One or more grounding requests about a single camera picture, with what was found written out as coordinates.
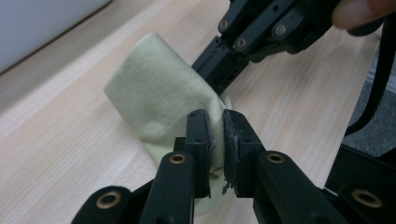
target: finger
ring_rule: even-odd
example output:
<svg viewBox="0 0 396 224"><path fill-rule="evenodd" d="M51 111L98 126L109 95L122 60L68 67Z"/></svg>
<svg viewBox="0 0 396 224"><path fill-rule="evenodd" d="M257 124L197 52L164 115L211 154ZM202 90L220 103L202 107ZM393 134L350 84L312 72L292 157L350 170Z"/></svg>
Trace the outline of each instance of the finger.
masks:
<svg viewBox="0 0 396 224"><path fill-rule="evenodd" d="M352 29L395 10L395 0L342 0L332 13L332 23L341 29Z"/></svg>

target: wooden table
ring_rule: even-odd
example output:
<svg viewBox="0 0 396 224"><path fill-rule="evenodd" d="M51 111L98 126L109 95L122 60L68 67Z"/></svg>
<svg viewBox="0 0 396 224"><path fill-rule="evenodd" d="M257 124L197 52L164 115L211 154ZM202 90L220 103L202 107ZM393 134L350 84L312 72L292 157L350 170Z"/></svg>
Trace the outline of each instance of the wooden table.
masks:
<svg viewBox="0 0 396 224"><path fill-rule="evenodd" d="M132 46L159 33L192 64L229 2L116 0L0 76L0 223L69 223L100 188L134 190L155 166L103 87ZM378 35L332 29L310 49L250 65L229 88L264 146L323 187ZM257 223L230 193L196 223Z"/></svg>

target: light wood surface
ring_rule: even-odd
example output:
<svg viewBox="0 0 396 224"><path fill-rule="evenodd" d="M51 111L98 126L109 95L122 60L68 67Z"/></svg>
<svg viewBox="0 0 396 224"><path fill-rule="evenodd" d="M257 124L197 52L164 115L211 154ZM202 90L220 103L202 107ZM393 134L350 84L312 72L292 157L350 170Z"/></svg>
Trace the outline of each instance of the light wood surface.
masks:
<svg viewBox="0 0 396 224"><path fill-rule="evenodd" d="M134 190L153 178L153 162L103 87L148 33L192 64L228 5L116 0L0 76L0 223L69 223L98 189ZM233 109L268 150L290 155L323 187L377 44L377 35L331 29L298 55L251 64L229 88ZM251 200L229 193L195 223L257 220Z"/></svg>

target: fabric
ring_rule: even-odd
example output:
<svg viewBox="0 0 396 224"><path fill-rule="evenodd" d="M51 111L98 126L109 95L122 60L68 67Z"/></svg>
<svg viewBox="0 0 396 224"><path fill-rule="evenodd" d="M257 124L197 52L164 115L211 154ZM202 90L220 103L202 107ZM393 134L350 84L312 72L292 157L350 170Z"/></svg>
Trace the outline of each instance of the fabric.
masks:
<svg viewBox="0 0 396 224"><path fill-rule="evenodd" d="M109 80L105 93L120 115L134 129L157 165L173 151L176 137L185 136L187 115L205 109L216 140L212 153L210 188L212 199L195 200L195 214L202 214L223 198L223 120L230 108L159 35L140 40L120 70Z"/></svg>

